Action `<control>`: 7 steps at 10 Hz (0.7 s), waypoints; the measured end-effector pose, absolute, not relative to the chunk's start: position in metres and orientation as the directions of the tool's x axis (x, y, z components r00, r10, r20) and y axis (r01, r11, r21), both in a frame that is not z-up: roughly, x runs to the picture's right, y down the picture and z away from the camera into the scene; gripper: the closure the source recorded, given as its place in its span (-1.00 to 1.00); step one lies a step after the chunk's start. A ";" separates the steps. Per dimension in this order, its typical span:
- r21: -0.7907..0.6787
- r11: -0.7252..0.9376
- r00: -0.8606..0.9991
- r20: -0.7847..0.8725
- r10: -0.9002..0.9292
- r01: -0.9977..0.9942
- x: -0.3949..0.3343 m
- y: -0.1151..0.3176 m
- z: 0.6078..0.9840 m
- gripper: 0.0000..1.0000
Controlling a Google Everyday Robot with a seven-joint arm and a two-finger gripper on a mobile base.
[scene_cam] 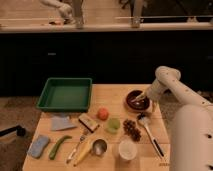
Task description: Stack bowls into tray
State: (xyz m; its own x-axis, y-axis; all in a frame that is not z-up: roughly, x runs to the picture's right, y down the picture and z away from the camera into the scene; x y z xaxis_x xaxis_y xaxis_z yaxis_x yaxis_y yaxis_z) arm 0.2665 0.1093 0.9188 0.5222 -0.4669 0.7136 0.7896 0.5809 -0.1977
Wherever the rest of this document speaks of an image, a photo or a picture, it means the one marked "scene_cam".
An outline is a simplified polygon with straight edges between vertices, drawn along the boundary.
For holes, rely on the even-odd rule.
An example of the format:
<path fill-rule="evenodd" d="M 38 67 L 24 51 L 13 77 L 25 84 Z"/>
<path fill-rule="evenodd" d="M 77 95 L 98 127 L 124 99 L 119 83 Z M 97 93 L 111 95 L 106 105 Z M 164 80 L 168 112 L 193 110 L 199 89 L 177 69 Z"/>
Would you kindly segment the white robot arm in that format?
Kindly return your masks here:
<path fill-rule="evenodd" d="M 157 102 L 170 90 L 182 106 L 171 127 L 169 171 L 213 171 L 213 103 L 180 81 L 181 72 L 168 66 L 155 70 L 155 80 L 135 101 Z"/>

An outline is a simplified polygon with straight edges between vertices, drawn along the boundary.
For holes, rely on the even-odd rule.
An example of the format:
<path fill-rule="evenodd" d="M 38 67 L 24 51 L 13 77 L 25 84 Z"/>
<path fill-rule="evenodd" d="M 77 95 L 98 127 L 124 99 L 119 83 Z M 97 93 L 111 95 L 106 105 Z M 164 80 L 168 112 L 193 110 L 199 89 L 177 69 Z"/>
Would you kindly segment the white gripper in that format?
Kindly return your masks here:
<path fill-rule="evenodd" d="M 163 91 L 159 86 L 151 85 L 145 90 L 146 96 L 144 94 L 138 95 L 133 100 L 131 100 L 131 102 L 137 102 L 137 101 L 140 101 L 140 100 L 144 99 L 145 97 L 147 97 L 150 100 L 152 100 L 152 113 L 154 113 L 156 110 L 156 106 L 157 106 L 156 102 L 160 100 L 162 93 L 163 93 Z"/>

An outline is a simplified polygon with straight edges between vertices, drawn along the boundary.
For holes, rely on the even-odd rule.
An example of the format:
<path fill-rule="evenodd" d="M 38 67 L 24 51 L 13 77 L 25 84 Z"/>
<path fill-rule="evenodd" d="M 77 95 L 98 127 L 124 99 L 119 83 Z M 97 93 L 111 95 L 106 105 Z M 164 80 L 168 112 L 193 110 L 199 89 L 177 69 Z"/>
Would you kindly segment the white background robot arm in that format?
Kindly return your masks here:
<path fill-rule="evenodd" d="M 55 8 L 61 18 L 63 19 L 64 24 L 69 24 L 72 22 L 72 11 L 73 3 L 72 0 L 39 0 L 43 5 L 48 7 Z"/>

